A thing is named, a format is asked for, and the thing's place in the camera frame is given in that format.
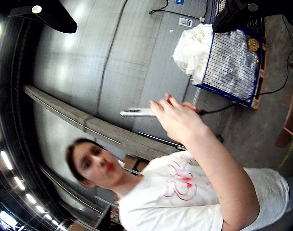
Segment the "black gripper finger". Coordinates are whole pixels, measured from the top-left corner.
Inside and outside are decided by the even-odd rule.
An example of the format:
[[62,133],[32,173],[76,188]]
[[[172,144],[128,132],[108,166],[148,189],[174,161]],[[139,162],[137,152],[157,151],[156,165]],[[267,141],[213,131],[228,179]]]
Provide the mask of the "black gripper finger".
[[41,22],[62,33],[75,33],[77,23],[58,0],[19,0],[10,17],[23,17]]
[[236,30],[252,18],[282,14],[293,26],[293,0],[229,0],[212,23],[214,33]]

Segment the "person's right hand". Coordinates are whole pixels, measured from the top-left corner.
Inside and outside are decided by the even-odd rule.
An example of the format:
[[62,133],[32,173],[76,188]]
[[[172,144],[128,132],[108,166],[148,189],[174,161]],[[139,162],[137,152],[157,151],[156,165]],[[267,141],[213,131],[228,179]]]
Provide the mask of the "person's right hand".
[[155,114],[169,138],[187,146],[199,139],[205,139],[210,129],[197,114],[197,109],[190,103],[180,104],[170,94],[159,102],[150,101],[150,109]]

